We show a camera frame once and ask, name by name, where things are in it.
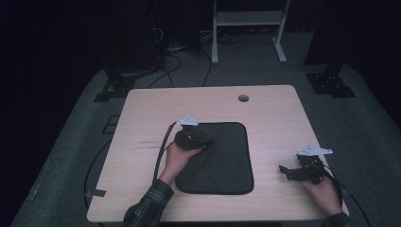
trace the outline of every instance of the gray carpet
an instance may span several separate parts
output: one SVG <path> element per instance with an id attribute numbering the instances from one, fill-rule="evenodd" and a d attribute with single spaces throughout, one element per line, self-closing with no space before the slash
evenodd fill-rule
<path id="1" fill-rule="evenodd" d="M 361 75 L 347 66 L 341 69 L 340 77 L 357 97 L 315 95 L 305 73 L 321 72 L 325 66 L 303 66 L 312 33 L 283 35 L 287 64 L 278 61 L 271 43 L 272 36 L 250 35 L 246 42 L 220 45 L 219 63 L 212 65 L 205 86 L 294 86 L 320 145 L 334 150 L 333 155 L 326 157 L 329 165 L 359 200 L 373 226 L 399 226 L 400 130 L 368 90 Z M 202 49 L 211 54 L 210 44 Z M 201 86 L 209 67 L 206 55 L 184 51 L 175 56 L 180 58 L 181 66 L 171 73 L 173 86 Z M 176 59 L 166 57 L 167 71 L 176 65 Z M 160 70 L 139 79 L 135 88 L 148 88 L 163 73 Z M 83 200 L 85 177 L 97 154 L 112 138 L 112 135 L 102 133 L 110 115 L 120 114 L 125 101 L 124 98 L 114 98 L 108 102 L 94 102 L 106 80 L 104 71 L 98 72 L 82 93 L 12 226 L 98 226 L 86 219 Z M 153 87 L 168 87 L 169 83 L 165 77 Z M 106 146 L 94 162 L 88 175 L 88 189 L 96 186 L 107 150 Z M 356 226 L 367 226 L 351 199 L 344 199 Z M 320 226 L 319 221 L 282 224 L 285 227 Z"/>

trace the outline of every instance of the black cable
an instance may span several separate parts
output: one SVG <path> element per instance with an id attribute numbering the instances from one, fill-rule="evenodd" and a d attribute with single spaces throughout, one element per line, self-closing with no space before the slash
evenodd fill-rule
<path id="1" fill-rule="evenodd" d="M 88 204 L 88 201 L 86 200 L 85 194 L 86 194 L 86 191 L 87 191 L 87 185 L 86 184 L 88 183 L 89 174 L 90 174 L 90 172 L 92 170 L 92 167 L 94 166 L 94 163 L 96 162 L 97 158 L 101 154 L 101 152 L 112 142 L 112 140 L 113 139 L 110 139 L 109 141 L 107 141 L 107 143 L 99 150 L 99 152 L 97 153 L 95 159 L 92 161 L 91 165 L 89 166 L 88 171 L 86 172 L 85 181 L 84 181 L 84 184 L 83 184 L 83 200 L 85 202 L 85 206 L 86 206 L 87 210 L 89 210 L 89 204 Z"/>
<path id="2" fill-rule="evenodd" d="M 167 72 L 167 73 L 161 75 L 161 76 L 158 77 L 156 80 L 154 80 L 154 81 L 150 84 L 150 86 L 149 86 L 148 88 L 151 88 L 151 86 L 153 86 L 153 84 L 156 83 L 159 79 L 161 79 L 161 78 L 163 78 L 163 77 L 169 75 L 170 73 L 176 71 L 176 70 L 180 67 L 180 65 L 181 65 L 181 60 L 180 60 L 180 58 L 178 58 L 177 56 L 174 56 L 174 55 L 170 55 L 170 57 L 173 57 L 173 58 L 175 58 L 176 60 L 178 60 L 177 66 L 176 66 L 175 68 L 173 68 L 171 71 L 169 71 L 169 72 Z"/>
<path id="3" fill-rule="evenodd" d="M 209 69 L 207 70 L 206 77 L 204 78 L 203 83 L 201 85 L 202 87 L 204 87 L 204 84 L 206 83 L 206 80 L 209 77 L 210 70 L 212 68 L 212 60 L 210 59 L 210 56 L 206 53 L 206 51 L 202 50 L 202 52 L 206 55 L 207 59 L 209 60 Z"/>
<path id="4" fill-rule="evenodd" d="M 336 176 L 333 172 L 333 170 L 329 167 L 329 166 L 324 166 L 328 169 L 330 169 L 330 171 L 333 173 L 333 176 Z M 363 210 L 362 206 L 360 205 L 360 203 L 357 201 L 357 198 L 355 198 L 355 196 L 348 190 L 348 188 L 339 182 L 339 185 L 341 186 L 341 188 L 343 188 L 347 194 L 351 197 L 351 199 L 354 201 L 354 203 L 357 205 L 357 208 L 359 209 L 360 213 L 362 213 L 362 216 L 365 218 L 366 223 L 368 224 L 369 227 L 372 227 L 371 222 L 369 221 L 368 216 L 366 215 L 365 211 Z"/>
<path id="5" fill-rule="evenodd" d="M 162 146 L 160 147 L 160 150 L 159 150 L 159 155 L 157 156 L 156 166 L 155 166 L 155 168 L 154 168 L 153 182 L 155 182 L 156 179 L 157 179 L 157 174 L 158 174 L 158 172 L 159 172 L 159 165 L 160 165 L 160 161 L 162 160 L 163 153 L 164 153 L 165 150 L 171 145 L 171 144 L 169 144 L 169 145 L 167 146 L 167 148 L 165 148 L 166 142 L 167 142 L 167 139 L 168 139 L 168 136 L 171 134 L 171 131 L 173 130 L 175 124 L 177 124 L 177 122 L 174 122 L 173 124 L 171 124 L 171 125 L 168 127 L 168 130 L 167 130 L 167 132 L 166 132 L 165 138 L 163 139 Z"/>
<path id="6" fill-rule="evenodd" d="M 173 79 L 171 78 L 170 73 L 166 71 L 166 68 L 165 68 L 164 64 L 163 64 L 162 68 L 163 68 L 163 71 L 165 71 L 165 73 L 167 74 L 168 79 L 170 80 L 170 85 L 168 87 L 174 87 Z"/>

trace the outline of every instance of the human hand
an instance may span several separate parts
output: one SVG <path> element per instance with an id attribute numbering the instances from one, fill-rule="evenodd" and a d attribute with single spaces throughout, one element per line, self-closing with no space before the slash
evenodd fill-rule
<path id="1" fill-rule="evenodd" d="M 171 185 L 174 182 L 174 179 L 180 174 L 181 170 L 186 166 L 189 158 L 199 152 L 201 152 L 201 148 L 183 150 L 175 143 L 169 145 L 166 152 L 166 166 L 160 175 L 159 180 Z"/>
<path id="2" fill-rule="evenodd" d="M 300 184 L 309 192 L 312 199 L 328 217 L 342 213 L 336 188 L 328 178 L 323 177 L 318 184 L 311 182 L 300 182 Z"/>

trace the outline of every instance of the dark background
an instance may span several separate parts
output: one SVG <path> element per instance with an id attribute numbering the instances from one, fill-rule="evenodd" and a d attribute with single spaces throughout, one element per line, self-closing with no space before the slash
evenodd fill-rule
<path id="1" fill-rule="evenodd" d="M 174 10 L 182 14 L 197 12 L 186 13 L 186 16 L 193 15 L 194 24 L 186 25 L 189 33 L 194 34 L 190 30 L 193 25 L 201 29 L 211 27 L 212 1 L 180 1 L 182 7 Z M 365 77 L 383 107 L 400 125 L 397 98 L 400 97 L 398 67 L 401 58 L 396 42 L 401 27 L 397 14 L 399 3 L 369 3 L 371 5 L 366 8 L 357 1 L 326 1 L 324 8 L 323 1 L 319 0 L 292 0 L 286 29 L 310 30 L 320 15 L 305 63 L 329 62 L 331 51 L 344 44 L 330 43 L 333 39 L 327 39 L 327 29 L 334 30 L 342 41 L 350 41 L 347 44 L 352 46 L 340 52 L 342 57 L 347 56 L 345 63 Z M 92 76 L 103 68 L 104 53 L 111 51 L 95 23 L 96 20 L 107 36 L 116 34 L 107 28 L 113 27 L 117 20 L 112 12 L 102 7 L 113 6 L 113 1 L 104 1 L 104 4 L 93 5 L 94 16 L 86 1 L 14 0 L 0 3 L 2 226 L 12 222 L 81 92 Z M 182 29 L 176 29 L 178 26 L 174 23 L 180 18 L 172 16 L 168 1 L 164 4 L 161 26 L 166 27 L 166 36 L 180 38 L 178 33 L 185 30 L 184 24 Z M 238 0 L 221 1 L 219 7 L 226 10 L 262 9 L 260 6 L 270 9 L 280 8 L 280 4 L 278 0 L 271 1 L 270 5 L 266 1 Z M 333 20 L 327 22 L 325 19 L 328 18 Z M 149 52 L 140 48 L 137 51 Z M 131 53 L 131 57 L 142 59 L 135 53 Z"/>

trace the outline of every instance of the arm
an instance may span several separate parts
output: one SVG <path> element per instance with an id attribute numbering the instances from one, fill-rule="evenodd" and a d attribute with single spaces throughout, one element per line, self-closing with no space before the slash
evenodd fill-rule
<path id="1" fill-rule="evenodd" d="M 168 146 L 165 169 L 139 203 L 127 210 L 123 226 L 157 226 L 168 201 L 174 195 L 170 186 L 189 158 L 199 152 L 201 149 L 182 150 L 175 143 Z"/>
<path id="2" fill-rule="evenodd" d="M 323 177 L 319 184 L 301 182 L 301 185 L 309 192 L 312 199 L 326 214 L 327 219 L 322 223 L 323 227 L 353 227 L 354 224 L 342 211 L 336 189 L 330 180 Z"/>

